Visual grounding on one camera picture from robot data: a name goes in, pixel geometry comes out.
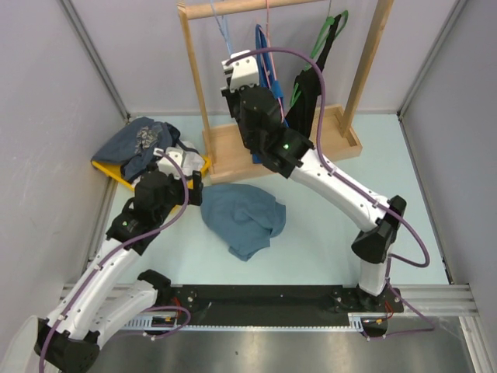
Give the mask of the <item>grey-blue tank top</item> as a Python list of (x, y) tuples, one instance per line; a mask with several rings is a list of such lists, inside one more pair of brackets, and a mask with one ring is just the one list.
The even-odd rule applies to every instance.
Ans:
[(228, 245), (228, 252), (244, 262), (270, 247), (287, 221), (286, 206), (272, 194), (240, 183), (205, 187), (200, 213), (205, 225)]

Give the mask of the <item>light blue wire hanger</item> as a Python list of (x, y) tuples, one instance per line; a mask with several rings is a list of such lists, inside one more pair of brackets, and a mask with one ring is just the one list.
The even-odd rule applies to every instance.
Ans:
[(221, 33), (221, 36), (223, 37), (224, 42), (226, 44), (228, 57), (230, 57), (234, 53), (234, 48), (233, 48), (233, 44), (231, 42), (231, 37), (230, 37), (230, 33), (229, 33), (228, 20), (225, 18), (225, 16), (219, 16), (217, 14), (213, 0), (210, 0), (210, 8), (213, 12), (213, 16), (214, 16), (214, 19), (217, 23), (217, 27), (218, 27), (218, 29)]

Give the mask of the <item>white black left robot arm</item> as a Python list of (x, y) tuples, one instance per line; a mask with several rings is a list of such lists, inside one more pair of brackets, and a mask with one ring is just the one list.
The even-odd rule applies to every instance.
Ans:
[(38, 320), (34, 350), (39, 371), (51, 364), (62, 372), (87, 372), (104, 345), (139, 313), (187, 311), (171, 305), (171, 281), (154, 270), (140, 274), (131, 289), (114, 301), (108, 303), (106, 298), (160, 232), (180, 218), (180, 214), (171, 217), (171, 211), (199, 206), (202, 191), (199, 171), (193, 172), (190, 181), (159, 169), (141, 177), (84, 274), (59, 306)]

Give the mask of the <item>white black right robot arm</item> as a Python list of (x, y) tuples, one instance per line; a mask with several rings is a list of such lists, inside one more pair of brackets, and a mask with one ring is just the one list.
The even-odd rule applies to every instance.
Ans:
[(263, 167), (313, 190), (356, 224), (360, 231), (351, 248), (360, 258), (358, 302), (364, 310), (376, 312), (387, 299), (384, 290), (388, 254), (400, 225), (381, 206), (403, 214), (406, 201), (399, 196), (388, 199), (369, 191), (320, 156), (308, 137), (280, 123), (276, 99), (267, 88), (224, 87), (221, 95), (238, 125), (244, 147)]

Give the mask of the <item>royal blue tank top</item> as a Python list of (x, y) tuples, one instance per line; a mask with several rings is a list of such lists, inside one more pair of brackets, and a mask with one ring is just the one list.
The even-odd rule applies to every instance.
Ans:
[[(255, 48), (265, 49), (270, 47), (269, 37), (264, 32), (260, 24), (255, 25)], [(283, 90), (280, 86), (280, 81), (276, 76), (276, 68), (273, 60), (273, 55), (269, 52), (257, 54), (255, 56), (259, 69), (259, 85), (271, 91), (280, 105), (280, 114), (283, 124), (287, 127), (283, 105)]]

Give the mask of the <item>black tank top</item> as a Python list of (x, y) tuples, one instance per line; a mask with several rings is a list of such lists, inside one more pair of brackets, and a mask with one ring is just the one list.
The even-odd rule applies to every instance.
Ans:
[[(338, 27), (337, 25), (332, 26), (321, 57), (312, 58), (320, 68), (320, 71), (323, 71), (325, 68), (325, 63), (335, 40), (335, 32)], [(288, 110), (286, 120), (291, 129), (309, 138), (311, 136), (318, 97), (321, 95), (321, 86), (317, 73), (312, 67), (305, 72), (300, 72), (296, 78), (297, 83), (299, 83), (301, 95), (296, 103)]]

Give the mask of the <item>green plastic hanger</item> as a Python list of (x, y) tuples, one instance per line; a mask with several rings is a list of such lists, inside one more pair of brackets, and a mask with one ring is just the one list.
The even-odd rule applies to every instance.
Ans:
[[(313, 46), (313, 49), (311, 51), (310, 58), (321, 57), (321, 55), (323, 54), (322, 52), (325, 49), (325, 43), (328, 39), (328, 36), (331, 33), (332, 26), (334, 26), (334, 25), (339, 26), (335, 32), (335, 37), (337, 37), (343, 31), (343, 29), (345, 28), (345, 26), (348, 22), (348, 18), (349, 18), (349, 11), (348, 10), (344, 10), (343, 12), (339, 13), (338, 16), (331, 16), (330, 15), (331, 2), (332, 1), (330, 1), (328, 4), (329, 5), (328, 15), (327, 15), (327, 18), (325, 19), (325, 21), (320, 29), (318, 38), (317, 38), (315, 45)], [(301, 72), (305, 72), (305, 71), (309, 70), (310, 68), (311, 68), (311, 66), (309, 64), (306, 64), (304, 66), (304, 69)], [(296, 103), (296, 101), (300, 97), (300, 95), (301, 95), (301, 90), (299, 88), (299, 83), (297, 83), (297, 78), (296, 78), (294, 81), (294, 88), (293, 88), (292, 96), (290, 98), (290, 108)]]

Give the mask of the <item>white garment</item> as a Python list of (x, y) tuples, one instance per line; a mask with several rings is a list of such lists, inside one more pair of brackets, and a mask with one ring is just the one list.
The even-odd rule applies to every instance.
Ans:
[[(134, 142), (128, 142), (127, 146), (122, 149), (124, 161), (121, 166), (121, 174), (128, 183), (134, 182), (146, 170), (149, 163), (157, 161), (153, 154), (155, 148), (165, 150), (165, 146), (157, 139), (138, 139)], [(186, 176), (192, 176), (193, 171), (202, 169), (204, 160), (197, 151), (178, 149), (186, 153), (183, 165)]]

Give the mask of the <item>wooden clothes rack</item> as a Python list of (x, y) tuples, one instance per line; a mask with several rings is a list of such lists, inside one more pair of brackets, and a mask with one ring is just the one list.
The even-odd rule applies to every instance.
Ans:
[[(189, 21), (211, 17), (214, 14), (212, 8), (207, 3), (187, 5), (179, 1), (177, 9), (203, 121), (203, 142), (206, 147), (203, 158), (206, 164), (202, 173), (209, 174), (212, 183), (269, 175), (269, 170), (252, 162), (249, 151), (242, 147), (242, 138), (234, 124), (210, 126)], [(352, 89), (346, 107), (339, 104), (324, 107), (321, 144), (323, 152), (332, 161), (357, 157), (362, 152), (360, 140), (352, 128), (355, 113), (353, 105), (358, 103), (359, 98), (360, 93)]]

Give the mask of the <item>dark blue printed shirt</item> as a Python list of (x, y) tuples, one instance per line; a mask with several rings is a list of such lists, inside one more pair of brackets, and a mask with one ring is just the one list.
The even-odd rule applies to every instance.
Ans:
[(119, 166), (121, 177), (132, 183), (155, 160), (156, 148), (175, 147), (179, 137), (180, 131), (172, 124), (139, 117), (112, 136), (92, 161)]

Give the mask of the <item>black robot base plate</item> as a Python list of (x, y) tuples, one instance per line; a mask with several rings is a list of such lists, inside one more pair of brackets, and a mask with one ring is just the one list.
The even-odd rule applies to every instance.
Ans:
[(172, 285), (170, 298), (206, 330), (301, 331), (350, 326), (350, 317), (387, 319), (404, 312), (397, 295), (343, 285)]

